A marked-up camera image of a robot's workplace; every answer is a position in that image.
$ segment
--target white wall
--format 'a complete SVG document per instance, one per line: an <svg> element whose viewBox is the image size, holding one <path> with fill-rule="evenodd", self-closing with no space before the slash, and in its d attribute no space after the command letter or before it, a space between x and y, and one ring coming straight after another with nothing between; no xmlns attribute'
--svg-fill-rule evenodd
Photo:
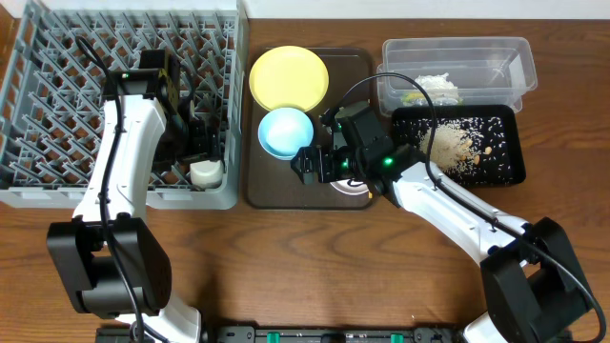
<svg viewBox="0 0 610 343"><path fill-rule="evenodd" d="M43 0L50 9L230 9L234 0ZM610 0L243 0L250 18L610 19ZM19 17L26 0L0 0Z"/></svg>

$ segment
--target blue bowl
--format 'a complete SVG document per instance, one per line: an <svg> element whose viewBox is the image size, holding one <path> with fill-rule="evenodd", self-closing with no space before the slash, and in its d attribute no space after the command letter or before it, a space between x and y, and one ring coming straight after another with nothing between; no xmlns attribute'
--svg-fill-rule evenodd
<svg viewBox="0 0 610 343"><path fill-rule="evenodd" d="M302 111L281 108L270 111L258 126L258 141L271 156L291 160L301 147L312 144L314 125Z"/></svg>

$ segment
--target wooden tabletop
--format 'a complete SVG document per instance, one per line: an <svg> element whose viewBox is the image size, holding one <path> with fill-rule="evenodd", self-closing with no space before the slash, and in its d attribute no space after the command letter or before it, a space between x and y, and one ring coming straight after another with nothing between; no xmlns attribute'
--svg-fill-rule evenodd
<svg viewBox="0 0 610 343"><path fill-rule="evenodd" d="M539 79L517 118L527 179L475 193L531 221L557 220L610 314L609 32L604 21L252 20L250 46L357 47L380 63L388 38L527 38ZM0 218L0 341L92 342L108 322L74 312L45 244L50 222L71 211L0 204ZM172 260L173 287L214 324L465 325L485 312L470 257L384 200L364 212L264 212L242 194L229 211L149 209L149 226ZM591 313L572 327L580 339L597 329Z"/></svg>

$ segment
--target yellow bowl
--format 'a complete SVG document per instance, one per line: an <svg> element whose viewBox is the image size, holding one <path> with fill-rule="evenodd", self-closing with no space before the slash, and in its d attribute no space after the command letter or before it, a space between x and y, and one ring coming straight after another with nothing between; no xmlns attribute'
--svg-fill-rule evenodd
<svg viewBox="0 0 610 343"><path fill-rule="evenodd" d="M309 111L328 89L328 71L313 52L279 47L265 52L250 71L250 91L267 111L293 108Z"/></svg>

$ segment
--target clear plastic container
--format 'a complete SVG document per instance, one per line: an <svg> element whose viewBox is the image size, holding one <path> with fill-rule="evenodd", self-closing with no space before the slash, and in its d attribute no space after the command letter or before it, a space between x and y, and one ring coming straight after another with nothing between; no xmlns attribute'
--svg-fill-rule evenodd
<svg viewBox="0 0 610 343"><path fill-rule="evenodd" d="M381 68L414 79L448 73L447 81L457 90L428 91L437 105L455 100L464 105L508 105L520 111L520 98L538 84L529 43L520 37L390 39L383 44ZM377 88L386 111L425 104L419 91L404 80L381 78ZM445 101L447 93L452 101Z"/></svg>

